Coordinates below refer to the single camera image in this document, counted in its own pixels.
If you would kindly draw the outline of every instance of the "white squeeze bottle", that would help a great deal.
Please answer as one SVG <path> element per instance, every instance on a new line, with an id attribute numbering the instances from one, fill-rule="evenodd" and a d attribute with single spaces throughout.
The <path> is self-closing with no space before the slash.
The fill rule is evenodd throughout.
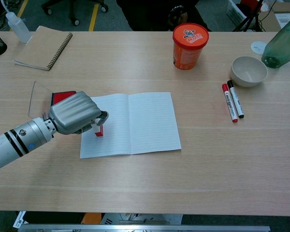
<path id="1" fill-rule="evenodd" d="M 18 18 L 14 12 L 8 12 L 5 16 L 8 19 L 9 26 L 18 36 L 19 40 L 22 43 L 27 43 L 31 38 L 31 32 L 28 30 L 23 20 Z"/>

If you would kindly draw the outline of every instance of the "lined paper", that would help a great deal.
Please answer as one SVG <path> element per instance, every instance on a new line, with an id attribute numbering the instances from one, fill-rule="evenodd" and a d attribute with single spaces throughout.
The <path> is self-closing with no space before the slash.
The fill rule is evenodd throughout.
<path id="1" fill-rule="evenodd" d="M 92 98 L 109 112 L 103 137 L 82 134 L 81 158 L 181 149 L 171 94 L 112 94 Z"/>

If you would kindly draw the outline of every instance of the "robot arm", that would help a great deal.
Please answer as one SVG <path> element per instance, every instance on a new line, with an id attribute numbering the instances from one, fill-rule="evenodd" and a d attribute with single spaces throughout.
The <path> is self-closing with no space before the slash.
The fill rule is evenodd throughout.
<path id="1" fill-rule="evenodd" d="M 81 134 L 107 117 L 87 94 L 78 92 L 51 106 L 47 120 L 38 117 L 0 135 L 0 168 L 46 144 L 56 132 Z"/>

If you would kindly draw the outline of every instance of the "orange lid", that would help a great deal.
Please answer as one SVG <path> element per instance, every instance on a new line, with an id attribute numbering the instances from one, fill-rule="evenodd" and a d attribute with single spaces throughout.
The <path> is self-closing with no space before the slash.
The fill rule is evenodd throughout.
<path id="1" fill-rule="evenodd" d="M 173 31 L 174 42 L 187 50 L 203 48 L 209 39 L 207 30 L 195 23 L 178 25 Z"/>

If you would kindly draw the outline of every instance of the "orange container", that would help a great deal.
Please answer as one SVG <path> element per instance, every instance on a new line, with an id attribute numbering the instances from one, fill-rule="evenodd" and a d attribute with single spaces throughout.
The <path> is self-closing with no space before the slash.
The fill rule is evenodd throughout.
<path id="1" fill-rule="evenodd" d="M 173 31 L 174 51 L 173 63 L 183 70 L 192 69 L 207 44 L 207 30 L 195 23 L 184 23 Z"/>

